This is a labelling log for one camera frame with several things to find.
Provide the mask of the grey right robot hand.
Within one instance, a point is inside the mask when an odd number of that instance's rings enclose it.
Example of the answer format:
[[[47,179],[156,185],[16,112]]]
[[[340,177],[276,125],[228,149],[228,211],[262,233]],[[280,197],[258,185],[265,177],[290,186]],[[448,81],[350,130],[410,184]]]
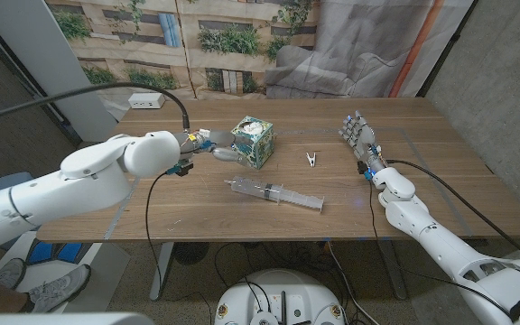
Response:
[[[359,162],[358,169],[363,174],[368,173],[374,176],[387,167],[376,142],[374,130],[358,111],[343,120],[339,135],[352,148],[353,154]]]

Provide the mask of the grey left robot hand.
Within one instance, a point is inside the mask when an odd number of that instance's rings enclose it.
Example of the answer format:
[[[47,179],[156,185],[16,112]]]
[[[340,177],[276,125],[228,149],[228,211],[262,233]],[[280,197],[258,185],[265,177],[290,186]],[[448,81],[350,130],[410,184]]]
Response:
[[[244,135],[234,135],[228,131],[200,129],[192,133],[175,133],[180,144],[182,159],[189,159],[194,154],[211,153],[223,162],[235,162],[248,165],[246,157],[232,149],[236,144],[252,144],[253,141]]]

